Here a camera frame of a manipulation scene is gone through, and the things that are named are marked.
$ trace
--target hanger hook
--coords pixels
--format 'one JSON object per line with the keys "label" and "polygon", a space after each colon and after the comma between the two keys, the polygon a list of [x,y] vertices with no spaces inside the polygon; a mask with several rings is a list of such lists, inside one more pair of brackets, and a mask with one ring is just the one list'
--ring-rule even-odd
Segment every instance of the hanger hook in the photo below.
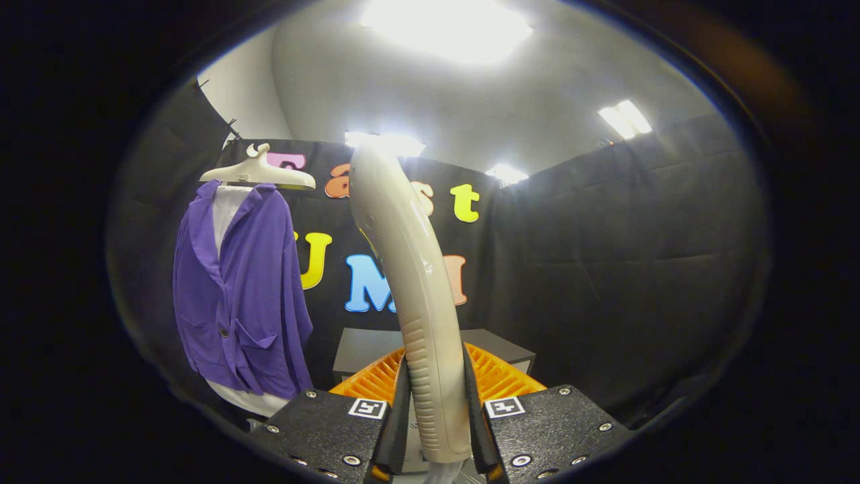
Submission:
{"label": "hanger hook", "polygon": [[257,149],[254,149],[254,144],[248,145],[248,149],[245,152],[248,154],[250,158],[258,158],[262,154],[267,153],[269,150],[269,144],[263,143],[262,145],[257,146]]}

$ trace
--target letter m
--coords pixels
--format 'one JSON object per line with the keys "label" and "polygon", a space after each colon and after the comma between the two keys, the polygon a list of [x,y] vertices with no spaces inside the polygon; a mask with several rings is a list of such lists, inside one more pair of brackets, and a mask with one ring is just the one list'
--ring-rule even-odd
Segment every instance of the letter m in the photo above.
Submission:
{"label": "letter m", "polygon": [[[365,300],[365,293],[370,296],[373,307],[377,311],[382,311],[388,296],[391,295],[391,289],[388,286],[388,280],[379,273],[373,259],[362,254],[352,255],[347,257],[347,265],[353,270],[347,311],[363,313],[369,310],[371,306]],[[388,309],[396,313],[393,300],[388,305]]]}

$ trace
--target orange gripper pad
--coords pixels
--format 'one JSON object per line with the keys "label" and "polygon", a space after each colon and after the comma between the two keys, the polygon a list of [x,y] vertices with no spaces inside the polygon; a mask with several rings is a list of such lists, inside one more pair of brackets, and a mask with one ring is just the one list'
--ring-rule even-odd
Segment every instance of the orange gripper pad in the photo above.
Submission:
{"label": "orange gripper pad", "polygon": [[329,392],[347,397],[385,400],[389,405],[394,405],[397,370],[400,368],[404,351],[406,349],[401,348],[379,358]]}
{"label": "orange gripper pad", "polygon": [[487,400],[533,394],[546,387],[489,351],[466,343],[481,404]]}

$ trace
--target white plastic hanger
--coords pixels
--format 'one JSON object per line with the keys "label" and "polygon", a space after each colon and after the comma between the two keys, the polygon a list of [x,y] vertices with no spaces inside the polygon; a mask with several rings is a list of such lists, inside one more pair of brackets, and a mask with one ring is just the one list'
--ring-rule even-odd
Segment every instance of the white plastic hanger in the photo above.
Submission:
{"label": "white plastic hanger", "polygon": [[271,166],[266,161],[268,143],[254,149],[248,146],[248,158],[240,164],[209,170],[200,177],[201,182],[219,180],[221,182],[274,183],[282,189],[313,190],[316,180],[311,175],[298,170],[287,170]]}

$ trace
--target ceiling light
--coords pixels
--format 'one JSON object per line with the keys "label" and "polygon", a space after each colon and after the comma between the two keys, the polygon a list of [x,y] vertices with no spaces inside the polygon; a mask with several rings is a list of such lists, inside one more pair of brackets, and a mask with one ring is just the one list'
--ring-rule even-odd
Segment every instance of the ceiling light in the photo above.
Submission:
{"label": "ceiling light", "polygon": [[612,126],[612,129],[617,131],[625,140],[629,140],[636,136],[636,131],[634,131],[630,123],[621,116],[621,113],[619,113],[617,109],[603,108],[598,111],[597,114],[599,114],[604,121],[608,122],[609,126]]}
{"label": "ceiling light", "polygon": [[645,116],[642,115],[642,111],[637,109],[636,106],[630,102],[630,99],[619,102],[617,108],[621,111],[621,115],[624,116],[624,119],[636,128],[636,131],[639,133],[651,132],[651,125],[645,120]]}
{"label": "ceiling light", "polygon": [[491,177],[499,178],[505,185],[513,185],[514,183],[521,182],[529,177],[522,171],[516,171],[510,166],[502,163],[490,168],[485,171],[485,173]]}
{"label": "ceiling light", "polygon": [[415,157],[424,151],[427,146],[415,138],[401,134],[370,134],[358,131],[346,131],[344,134],[347,146],[357,148],[369,140],[380,140],[385,146],[397,156]]}
{"label": "ceiling light", "polygon": [[389,39],[448,59],[491,63],[531,28],[491,0],[374,0],[361,19]]}
{"label": "ceiling light", "polygon": [[645,120],[642,111],[630,99],[625,99],[615,106],[603,108],[597,114],[625,140],[633,138],[638,133],[651,132],[651,125]]}

